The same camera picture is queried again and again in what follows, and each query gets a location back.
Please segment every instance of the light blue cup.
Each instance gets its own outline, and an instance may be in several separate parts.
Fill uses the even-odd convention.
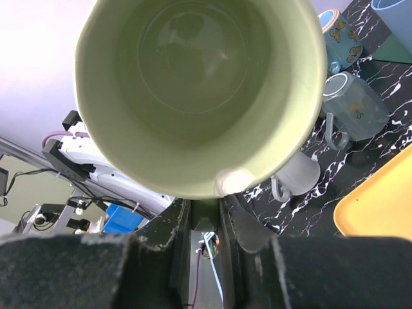
[[[359,59],[363,44],[340,11],[327,10],[318,18],[326,43],[328,73],[335,75]]]
[[[412,54],[412,0],[372,0],[371,7]]]

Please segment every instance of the frosted glass mug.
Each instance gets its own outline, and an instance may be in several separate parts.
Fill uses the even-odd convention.
[[[319,163],[298,151],[270,178],[272,180],[273,197],[275,200],[284,203],[292,195],[305,194],[315,187],[320,175],[321,167]]]
[[[389,120],[389,109],[364,80],[348,72],[326,80],[322,112],[326,115],[325,140],[334,150],[342,150],[350,140],[359,141],[381,132]],[[341,141],[333,141],[333,126]]]

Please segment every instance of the black marble countertop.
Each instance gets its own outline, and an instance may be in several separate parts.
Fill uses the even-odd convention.
[[[391,32],[370,2],[355,0],[343,12],[364,44],[364,53],[348,71],[368,82],[388,106],[391,118],[375,137],[352,142],[339,152],[326,145],[325,121],[319,119],[302,147],[322,169],[308,194],[280,203],[272,196],[270,180],[243,193],[260,222],[280,235],[338,235],[333,222],[338,202],[412,142],[412,66],[372,59]]]

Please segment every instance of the cable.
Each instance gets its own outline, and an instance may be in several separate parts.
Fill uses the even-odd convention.
[[[138,213],[139,215],[145,217],[146,219],[153,219],[155,216],[153,216],[147,209],[145,209],[144,207],[142,207],[141,205],[139,205],[137,209],[135,209],[134,207],[122,202],[122,201],[130,201],[131,203],[137,204],[136,201],[133,200],[129,200],[129,199],[116,199],[116,198],[112,198],[110,196],[97,196],[96,194],[94,194],[87,185],[85,185],[84,183],[79,182],[78,180],[72,179],[69,176],[66,176],[65,174],[61,174],[60,172],[56,171],[55,169],[37,169],[34,171],[29,171],[29,172],[17,172],[13,175],[12,179],[10,180],[10,184],[7,187],[7,190],[5,192],[5,196],[3,196],[3,204],[0,204],[0,207],[5,207],[8,205],[8,199],[7,199],[7,194],[11,191],[11,189],[14,186],[15,180],[17,177],[23,176],[23,175],[36,175],[36,174],[41,174],[41,173],[45,173],[45,172],[51,172],[51,173],[55,173],[55,174],[59,174],[60,176],[62,176],[63,178],[67,179],[69,182],[71,182],[71,184],[73,186],[75,186],[76,188],[78,188],[80,191],[82,191],[86,196],[72,196],[71,198],[68,199],[68,201],[66,202],[69,203],[70,200],[74,199],[74,198],[81,198],[83,200],[89,200],[88,204],[86,204],[86,208],[89,207],[91,205],[91,203],[98,203],[99,201],[101,202],[108,202],[108,203],[114,203],[116,205],[119,205],[121,207],[125,207],[127,209],[130,210],[135,210],[136,213]]]
[[[46,144],[47,144],[47,141],[49,140],[49,138],[54,137],[54,136],[73,136],[73,133],[69,132],[69,131],[50,132],[43,138],[43,140],[41,142],[41,147],[42,148],[46,147]],[[90,137],[89,133],[86,133],[86,132],[76,132],[76,133],[74,133],[74,136],[76,136],[76,137]]]
[[[8,205],[7,196],[2,196],[2,198],[3,198],[3,203],[0,204],[0,207],[6,207]]]
[[[198,253],[198,260],[196,262],[196,277],[194,280],[194,291],[193,291],[193,296],[192,296],[192,301],[190,306],[194,308],[194,305],[196,304],[196,298],[198,296],[198,288],[199,288],[199,267],[200,267],[200,256],[201,256],[201,245],[199,249],[197,250]]]
[[[20,217],[21,227],[24,229],[24,216],[28,214],[30,211],[24,212]]]
[[[53,223],[52,223],[51,225],[49,225],[48,227],[46,227],[45,229],[40,229],[40,228],[39,228],[40,226],[38,226],[38,225],[36,225],[36,224],[33,224],[33,226],[34,226],[34,229],[35,229],[35,230],[38,230],[39,232],[44,232],[45,230],[50,229],[50,228],[53,226]]]

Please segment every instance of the blue ceramic mug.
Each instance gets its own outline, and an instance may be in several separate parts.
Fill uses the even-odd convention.
[[[328,73],[335,75],[359,59],[363,44],[340,11],[327,10],[318,18],[326,43]]]

